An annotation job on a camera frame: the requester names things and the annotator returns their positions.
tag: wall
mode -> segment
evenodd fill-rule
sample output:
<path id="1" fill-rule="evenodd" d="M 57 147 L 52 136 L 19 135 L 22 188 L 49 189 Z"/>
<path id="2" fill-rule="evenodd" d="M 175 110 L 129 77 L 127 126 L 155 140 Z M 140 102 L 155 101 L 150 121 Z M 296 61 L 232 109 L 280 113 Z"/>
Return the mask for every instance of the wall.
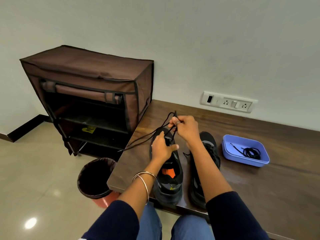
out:
<path id="1" fill-rule="evenodd" d="M 61 44 L 155 60 L 154 99 L 320 131 L 319 0 L 1 0 L 0 32 L 0 133 L 45 114 L 19 58 Z"/>

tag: orange shoe label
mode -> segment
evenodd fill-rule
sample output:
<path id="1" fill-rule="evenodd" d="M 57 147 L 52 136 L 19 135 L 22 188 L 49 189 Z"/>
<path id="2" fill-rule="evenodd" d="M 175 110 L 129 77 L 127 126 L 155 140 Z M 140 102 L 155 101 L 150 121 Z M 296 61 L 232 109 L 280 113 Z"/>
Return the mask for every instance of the orange shoe label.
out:
<path id="1" fill-rule="evenodd" d="M 174 176 L 176 176 L 176 174 L 174 173 L 174 169 L 173 168 L 171 168 L 171 169 L 163 168 L 162 169 L 162 174 L 164 174 L 164 175 L 168 174 L 171 178 L 174 178 Z"/>

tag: switch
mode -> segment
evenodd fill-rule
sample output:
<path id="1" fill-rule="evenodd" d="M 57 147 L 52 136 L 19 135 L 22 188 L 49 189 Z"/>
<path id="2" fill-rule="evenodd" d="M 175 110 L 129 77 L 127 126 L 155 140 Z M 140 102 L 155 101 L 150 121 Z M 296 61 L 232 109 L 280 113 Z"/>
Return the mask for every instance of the switch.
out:
<path id="1" fill-rule="evenodd" d="M 237 101 L 233 100 L 232 103 L 231 103 L 231 107 L 234 107 L 234 108 L 235 108 L 235 107 L 236 107 L 236 104 L 237 104 Z"/>

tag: navy sleeve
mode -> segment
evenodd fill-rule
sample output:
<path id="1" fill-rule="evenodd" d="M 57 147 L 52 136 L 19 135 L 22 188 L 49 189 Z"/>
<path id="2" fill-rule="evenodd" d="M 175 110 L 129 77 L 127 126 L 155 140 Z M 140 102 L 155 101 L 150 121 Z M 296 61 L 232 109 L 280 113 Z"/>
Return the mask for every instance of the navy sleeve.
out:
<path id="1" fill-rule="evenodd" d="M 237 192 L 222 193 L 206 204 L 216 240 L 267 240 L 261 228 Z"/>
<path id="2" fill-rule="evenodd" d="M 126 202 L 116 200 L 106 208 L 82 238 L 136 240 L 138 233 L 139 220 L 135 211 Z"/>

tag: leg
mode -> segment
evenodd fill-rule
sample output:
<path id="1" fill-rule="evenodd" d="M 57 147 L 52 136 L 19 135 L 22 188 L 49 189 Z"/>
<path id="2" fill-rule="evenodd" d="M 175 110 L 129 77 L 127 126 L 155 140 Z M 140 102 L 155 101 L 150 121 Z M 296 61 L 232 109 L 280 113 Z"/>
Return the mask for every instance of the leg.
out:
<path id="1" fill-rule="evenodd" d="M 205 219 L 185 215 L 179 217 L 171 230 L 171 240 L 214 240 L 214 235 Z"/>
<path id="2" fill-rule="evenodd" d="M 161 240 L 162 224 L 153 204 L 148 202 L 140 219 L 140 229 L 137 240 Z"/>

